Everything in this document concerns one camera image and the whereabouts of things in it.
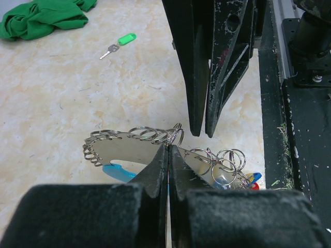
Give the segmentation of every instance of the table surface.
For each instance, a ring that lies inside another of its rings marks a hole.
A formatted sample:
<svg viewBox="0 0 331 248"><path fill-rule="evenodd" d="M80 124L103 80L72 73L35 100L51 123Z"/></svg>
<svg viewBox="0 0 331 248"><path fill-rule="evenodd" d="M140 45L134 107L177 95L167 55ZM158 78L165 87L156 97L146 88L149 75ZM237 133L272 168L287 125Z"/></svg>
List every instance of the table surface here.
<svg viewBox="0 0 331 248"><path fill-rule="evenodd" d="M99 0L84 28L0 41L0 236L36 184L119 183L85 161L84 139L136 126L186 131L183 148L237 148L265 187L257 52L213 138L189 132L185 83L161 0ZM127 33L137 39L103 60Z"/></svg>

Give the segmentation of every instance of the green key tag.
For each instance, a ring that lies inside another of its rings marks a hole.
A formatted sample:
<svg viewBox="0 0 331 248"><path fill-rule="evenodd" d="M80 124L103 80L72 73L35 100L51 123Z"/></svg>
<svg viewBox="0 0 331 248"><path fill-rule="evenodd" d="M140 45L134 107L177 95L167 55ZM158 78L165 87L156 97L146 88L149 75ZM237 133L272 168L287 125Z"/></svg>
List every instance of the green key tag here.
<svg viewBox="0 0 331 248"><path fill-rule="evenodd" d="M117 42L120 45L126 45L127 43L130 43L131 41L135 40L136 37L137 37L136 34L131 33L119 38Z"/></svg>

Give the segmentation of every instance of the silver key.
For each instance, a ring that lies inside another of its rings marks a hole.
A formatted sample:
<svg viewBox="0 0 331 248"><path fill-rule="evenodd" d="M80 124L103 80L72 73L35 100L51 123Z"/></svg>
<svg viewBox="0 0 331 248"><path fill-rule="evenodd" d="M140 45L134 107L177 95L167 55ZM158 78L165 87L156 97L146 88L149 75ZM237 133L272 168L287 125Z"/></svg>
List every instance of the silver key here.
<svg viewBox="0 0 331 248"><path fill-rule="evenodd" d="M108 47L108 51L105 54L103 54L100 57L100 59L103 59L104 57L106 57L110 53L116 52L118 49L119 49L119 45L115 45L115 44L111 45L110 47Z"/></svg>

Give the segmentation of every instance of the red tag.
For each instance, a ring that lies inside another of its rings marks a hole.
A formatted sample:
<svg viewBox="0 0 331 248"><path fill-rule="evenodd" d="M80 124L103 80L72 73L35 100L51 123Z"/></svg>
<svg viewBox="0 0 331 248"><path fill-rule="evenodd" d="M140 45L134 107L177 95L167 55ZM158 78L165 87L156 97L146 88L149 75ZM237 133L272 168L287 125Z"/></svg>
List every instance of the red tag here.
<svg viewBox="0 0 331 248"><path fill-rule="evenodd" d="M260 190L260 187L259 187L259 185L256 182L253 183L252 190Z"/></svg>

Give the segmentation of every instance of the green fabric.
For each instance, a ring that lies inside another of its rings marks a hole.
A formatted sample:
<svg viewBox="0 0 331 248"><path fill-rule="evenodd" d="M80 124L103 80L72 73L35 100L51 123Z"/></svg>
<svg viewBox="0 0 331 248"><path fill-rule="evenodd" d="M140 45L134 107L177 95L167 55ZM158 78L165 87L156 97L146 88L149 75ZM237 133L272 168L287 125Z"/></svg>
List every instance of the green fabric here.
<svg viewBox="0 0 331 248"><path fill-rule="evenodd" d="M49 35L55 28L83 27L97 0L34 0L7 12L0 23L0 38L33 40Z"/></svg>

